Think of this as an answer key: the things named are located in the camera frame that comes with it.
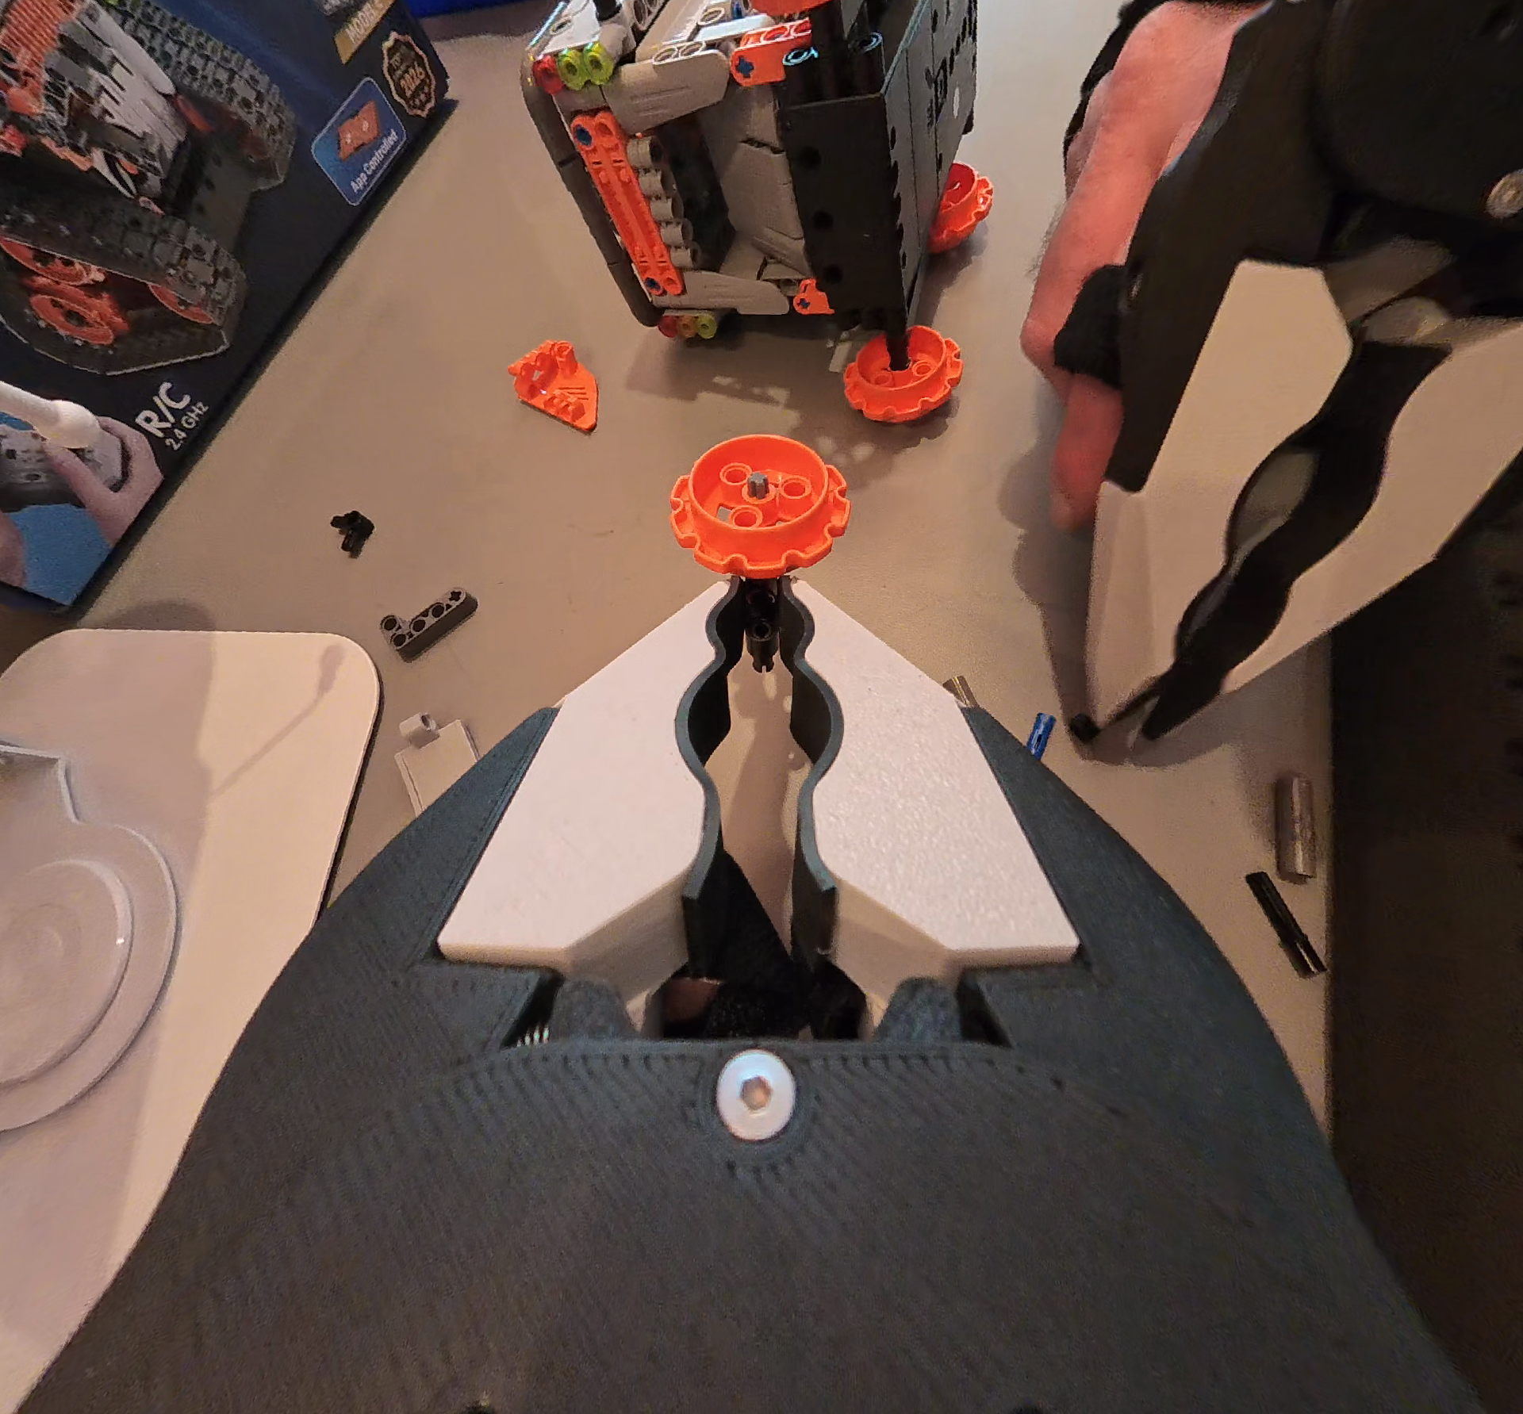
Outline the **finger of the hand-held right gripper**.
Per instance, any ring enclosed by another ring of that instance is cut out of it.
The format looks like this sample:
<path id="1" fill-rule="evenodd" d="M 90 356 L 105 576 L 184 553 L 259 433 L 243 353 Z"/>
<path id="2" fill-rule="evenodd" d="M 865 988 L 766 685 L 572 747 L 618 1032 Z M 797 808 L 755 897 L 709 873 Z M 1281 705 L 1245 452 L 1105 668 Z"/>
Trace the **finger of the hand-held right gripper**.
<path id="1" fill-rule="evenodd" d="M 1326 402 L 1235 496 L 1141 736 L 1181 728 L 1429 563 L 1518 454 L 1520 301 L 1466 316 L 1396 301 L 1362 321 Z"/>
<path id="2" fill-rule="evenodd" d="M 1360 519 L 1360 353 L 1323 270 L 1242 262 L 1145 479 L 1103 483 L 1090 695 L 1167 734 L 1344 617 L 1336 552 Z"/>

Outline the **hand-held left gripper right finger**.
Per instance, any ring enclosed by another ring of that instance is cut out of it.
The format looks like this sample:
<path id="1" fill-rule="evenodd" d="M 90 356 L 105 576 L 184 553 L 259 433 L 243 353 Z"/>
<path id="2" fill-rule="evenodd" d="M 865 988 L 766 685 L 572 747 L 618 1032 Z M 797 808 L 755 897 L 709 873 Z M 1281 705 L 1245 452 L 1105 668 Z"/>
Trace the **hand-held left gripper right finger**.
<path id="1" fill-rule="evenodd" d="M 799 795 L 792 946 L 886 1003 L 911 979 L 1062 964 L 1077 931 L 937 681 L 818 589 L 781 589 Z"/>

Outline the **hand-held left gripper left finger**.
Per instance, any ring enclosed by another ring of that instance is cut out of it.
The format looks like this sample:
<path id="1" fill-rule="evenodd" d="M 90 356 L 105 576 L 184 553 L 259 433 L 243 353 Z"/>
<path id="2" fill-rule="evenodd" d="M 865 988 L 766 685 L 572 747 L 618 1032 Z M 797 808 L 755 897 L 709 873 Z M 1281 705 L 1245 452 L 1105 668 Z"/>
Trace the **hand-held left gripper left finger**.
<path id="1" fill-rule="evenodd" d="M 732 728 L 737 593 L 707 588 L 561 702 L 439 936 L 448 961 L 613 985 L 657 1029 L 691 957 L 685 891 L 719 840 L 707 762 Z"/>

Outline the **black axle connector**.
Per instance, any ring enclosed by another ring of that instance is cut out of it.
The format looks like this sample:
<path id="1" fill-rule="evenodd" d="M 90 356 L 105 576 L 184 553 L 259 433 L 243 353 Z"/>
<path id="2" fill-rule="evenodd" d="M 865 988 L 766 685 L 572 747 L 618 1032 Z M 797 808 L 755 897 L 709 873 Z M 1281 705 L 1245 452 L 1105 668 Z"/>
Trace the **black axle connector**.
<path id="1" fill-rule="evenodd" d="M 745 650 L 759 674 L 774 671 L 781 633 L 782 589 L 787 576 L 772 580 L 740 580 L 743 604 Z"/>

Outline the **orange toy wheel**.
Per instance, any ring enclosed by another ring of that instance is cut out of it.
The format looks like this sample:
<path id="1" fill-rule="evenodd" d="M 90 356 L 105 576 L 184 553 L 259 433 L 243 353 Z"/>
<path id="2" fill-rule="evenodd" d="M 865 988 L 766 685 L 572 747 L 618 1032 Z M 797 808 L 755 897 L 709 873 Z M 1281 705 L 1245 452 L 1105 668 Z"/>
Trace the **orange toy wheel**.
<path id="1" fill-rule="evenodd" d="M 670 496 L 680 547 L 701 567 L 753 581 L 820 563 L 846 532 L 851 510 L 834 466 L 771 433 L 711 448 Z"/>

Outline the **black grey building block vehicle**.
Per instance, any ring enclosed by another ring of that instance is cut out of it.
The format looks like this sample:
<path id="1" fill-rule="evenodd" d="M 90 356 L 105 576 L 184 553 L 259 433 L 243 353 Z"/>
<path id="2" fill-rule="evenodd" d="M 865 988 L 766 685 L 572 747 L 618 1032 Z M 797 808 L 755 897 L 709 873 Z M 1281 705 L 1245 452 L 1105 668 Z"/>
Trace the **black grey building block vehicle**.
<path id="1" fill-rule="evenodd" d="M 974 125 L 979 0 L 561 0 L 523 99 L 636 317 L 673 338 L 733 317 L 838 317 L 844 387 L 917 422 L 961 379 L 917 321 L 930 257 L 994 189 Z"/>

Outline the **light grey flat panel piece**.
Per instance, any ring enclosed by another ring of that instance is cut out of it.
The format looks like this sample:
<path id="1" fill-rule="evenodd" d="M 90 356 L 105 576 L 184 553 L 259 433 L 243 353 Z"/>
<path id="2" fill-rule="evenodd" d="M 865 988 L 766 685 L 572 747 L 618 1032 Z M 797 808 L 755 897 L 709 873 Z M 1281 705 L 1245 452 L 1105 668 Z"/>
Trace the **light grey flat panel piece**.
<path id="1" fill-rule="evenodd" d="M 403 749 L 395 754 L 414 814 L 422 814 L 478 762 L 479 751 L 468 725 L 440 725 L 427 712 L 399 723 Z"/>

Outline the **dark grey angled beam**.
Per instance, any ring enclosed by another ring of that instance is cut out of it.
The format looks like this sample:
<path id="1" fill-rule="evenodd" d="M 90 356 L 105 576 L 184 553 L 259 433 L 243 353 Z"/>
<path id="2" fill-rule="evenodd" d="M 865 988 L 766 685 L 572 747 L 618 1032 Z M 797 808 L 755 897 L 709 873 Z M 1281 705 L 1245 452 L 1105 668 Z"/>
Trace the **dark grey angled beam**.
<path id="1" fill-rule="evenodd" d="M 408 617 L 385 615 L 380 630 L 399 659 L 414 663 L 458 630 L 478 609 L 479 601 L 471 591 L 453 588 Z"/>

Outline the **thin black axle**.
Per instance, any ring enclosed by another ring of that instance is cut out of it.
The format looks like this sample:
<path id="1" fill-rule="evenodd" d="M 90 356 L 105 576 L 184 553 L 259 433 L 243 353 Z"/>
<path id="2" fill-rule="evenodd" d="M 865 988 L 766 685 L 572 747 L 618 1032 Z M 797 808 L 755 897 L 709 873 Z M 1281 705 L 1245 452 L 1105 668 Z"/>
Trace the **thin black axle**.
<path id="1" fill-rule="evenodd" d="M 1323 956 L 1310 933 L 1292 912 L 1276 879 L 1268 871 L 1250 871 L 1245 876 L 1245 884 L 1258 907 L 1264 912 L 1279 944 L 1299 975 L 1303 979 L 1323 977 L 1326 974 Z"/>

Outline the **orange triangular panel piece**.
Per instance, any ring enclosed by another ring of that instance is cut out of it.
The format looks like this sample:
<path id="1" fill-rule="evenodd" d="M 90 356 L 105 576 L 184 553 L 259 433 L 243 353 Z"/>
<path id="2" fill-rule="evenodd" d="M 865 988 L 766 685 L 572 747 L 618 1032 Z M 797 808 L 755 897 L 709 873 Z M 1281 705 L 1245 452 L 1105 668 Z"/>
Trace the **orange triangular panel piece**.
<path id="1" fill-rule="evenodd" d="M 597 428 L 600 381 L 569 340 L 543 340 L 513 360 L 507 373 L 523 404 L 582 433 Z"/>

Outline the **black perforated mat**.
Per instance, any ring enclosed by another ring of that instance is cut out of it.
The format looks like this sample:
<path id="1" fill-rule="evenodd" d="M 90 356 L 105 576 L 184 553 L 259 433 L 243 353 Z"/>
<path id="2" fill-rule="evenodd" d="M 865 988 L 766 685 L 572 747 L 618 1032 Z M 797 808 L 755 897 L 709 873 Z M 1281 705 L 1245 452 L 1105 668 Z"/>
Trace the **black perforated mat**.
<path id="1" fill-rule="evenodd" d="M 1334 635 L 1334 1148 L 1491 1410 L 1522 1407 L 1522 526 Z"/>

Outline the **clear disc holder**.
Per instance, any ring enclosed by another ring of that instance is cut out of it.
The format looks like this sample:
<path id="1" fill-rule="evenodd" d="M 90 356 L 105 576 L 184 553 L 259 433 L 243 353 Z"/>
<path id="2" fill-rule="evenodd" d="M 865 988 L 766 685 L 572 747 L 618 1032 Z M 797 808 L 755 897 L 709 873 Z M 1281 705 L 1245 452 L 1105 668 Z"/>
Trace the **clear disc holder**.
<path id="1" fill-rule="evenodd" d="M 101 1081 L 171 972 L 180 897 L 142 834 L 79 813 L 56 752 L 2 749 L 2 1130 Z"/>

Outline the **dark blue toy kit box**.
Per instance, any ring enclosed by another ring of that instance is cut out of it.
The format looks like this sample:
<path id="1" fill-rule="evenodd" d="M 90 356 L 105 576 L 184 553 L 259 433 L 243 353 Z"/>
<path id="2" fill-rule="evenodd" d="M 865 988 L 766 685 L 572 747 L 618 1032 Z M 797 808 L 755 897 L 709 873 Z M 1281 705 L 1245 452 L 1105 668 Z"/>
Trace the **dark blue toy kit box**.
<path id="1" fill-rule="evenodd" d="M 447 109 L 404 0 L 2 0 L 5 601 L 111 571 Z"/>

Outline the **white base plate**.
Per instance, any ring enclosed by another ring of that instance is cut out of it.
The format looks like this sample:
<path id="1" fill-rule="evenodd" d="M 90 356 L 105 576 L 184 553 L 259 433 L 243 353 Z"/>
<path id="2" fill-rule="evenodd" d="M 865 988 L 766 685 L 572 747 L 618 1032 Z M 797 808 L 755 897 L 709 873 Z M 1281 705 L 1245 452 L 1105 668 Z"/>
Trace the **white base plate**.
<path id="1" fill-rule="evenodd" d="M 64 755 L 79 813 L 147 837 L 181 912 L 171 972 L 123 1060 L 4 1132 L 4 1409 L 136 1246 L 313 927 L 378 705 L 372 659 L 329 632 L 70 630 L 4 674 L 4 746 Z"/>

